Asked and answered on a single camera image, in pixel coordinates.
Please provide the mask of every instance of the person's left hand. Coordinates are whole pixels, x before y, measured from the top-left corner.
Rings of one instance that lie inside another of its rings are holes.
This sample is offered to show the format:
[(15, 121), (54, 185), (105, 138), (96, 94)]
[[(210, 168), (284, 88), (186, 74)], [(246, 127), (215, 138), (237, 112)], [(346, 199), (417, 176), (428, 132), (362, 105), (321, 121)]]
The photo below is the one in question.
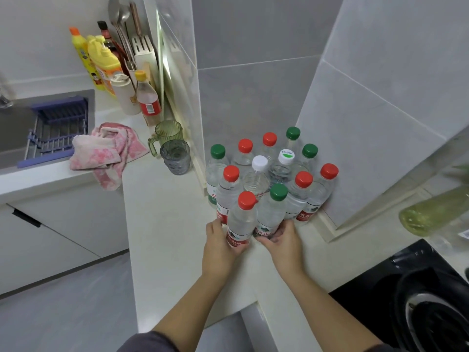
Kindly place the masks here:
[(236, 258), (247, 248), (247, 244), (231, 247), (226, 240), (226, 233), (221, 228), (219, 219), (205, 226), (207, 242), (203, 248), (202, 275), (221, 280), (228, 279)]

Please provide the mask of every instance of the floor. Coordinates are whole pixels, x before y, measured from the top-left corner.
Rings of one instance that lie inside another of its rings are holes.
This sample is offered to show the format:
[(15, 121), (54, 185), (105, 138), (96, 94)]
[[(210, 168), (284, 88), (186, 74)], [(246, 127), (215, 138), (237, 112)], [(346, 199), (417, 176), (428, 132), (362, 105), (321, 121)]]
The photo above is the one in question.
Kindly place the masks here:
[[(0, 300), (0, 351), (115, 352), (137, 332), (128, 253)], [(253, 352), (239, 313), (196, 352)]]

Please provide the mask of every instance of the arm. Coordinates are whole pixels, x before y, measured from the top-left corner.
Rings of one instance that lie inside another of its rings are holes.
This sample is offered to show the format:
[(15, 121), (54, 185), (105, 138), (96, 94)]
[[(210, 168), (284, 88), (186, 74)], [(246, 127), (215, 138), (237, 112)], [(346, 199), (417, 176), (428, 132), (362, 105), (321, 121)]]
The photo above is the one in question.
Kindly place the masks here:
[(363, 352), (382, 344), (304, 272), (301, 239), (292, 220), (284, 221), (272, 240), (257, 240), (269, 250), (324, 352)]
[(202, 275), (153, 328), (173, 341), (180, 352), (196, 350), (210, 309), (226, 284), (236, 258), (248, 246), (230, 247), (218, 219), (207, 224), (206, 233)]

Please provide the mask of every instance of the black cabinet handle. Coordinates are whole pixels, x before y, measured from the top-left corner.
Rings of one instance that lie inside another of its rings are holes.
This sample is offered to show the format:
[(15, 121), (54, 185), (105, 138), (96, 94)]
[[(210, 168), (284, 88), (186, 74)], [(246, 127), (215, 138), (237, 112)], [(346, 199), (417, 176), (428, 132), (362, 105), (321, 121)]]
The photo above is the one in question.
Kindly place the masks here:
[(21, 220), (26, 221), (27, 223), (30, 223), (31, 225), (35, 227), (41, 227), (41, 223), (38, 220), (35, 220), (31, 216), (21, 212), (20, 210), (15, 209), (15, 211), (12, 212), (16, 217), (21, 218)]

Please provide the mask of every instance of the yellow bottle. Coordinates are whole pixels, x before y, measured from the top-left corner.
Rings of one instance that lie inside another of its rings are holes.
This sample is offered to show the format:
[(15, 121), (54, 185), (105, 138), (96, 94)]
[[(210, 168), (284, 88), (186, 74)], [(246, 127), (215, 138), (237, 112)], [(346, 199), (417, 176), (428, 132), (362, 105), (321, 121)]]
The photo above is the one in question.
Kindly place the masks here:
[(76, 52), (80, 56), (80, 59), (83, 62), (83, 65), (85, 66), (86, 70), (88, 71), (88, 74), (90, 75), (92, 81), (94, 82), (94, 85), (98, 90), (104, 90), (105, 87), (103, 85), (103, 81), (99, 77), (99, 74), (94, 67), (93, 63), (91, 62), (90, 56), (88, 55), (88, 43), (86, 42), (86, 39), (80, 35), (80, 32), (78, 31), (77, 28), (75, 27), (70, 27), (69, 28), (70, 33), (72, 34), (72, 43), (73, 46), (76, 49)]
[(123, 74), (119, 59), (104, 45), (105, 39), (102, 35), (96, 37), (88, 36), (88, 53), (103, 80), (106, 90), (115, 96), (111, 84), (111, 78), (117, 74)]

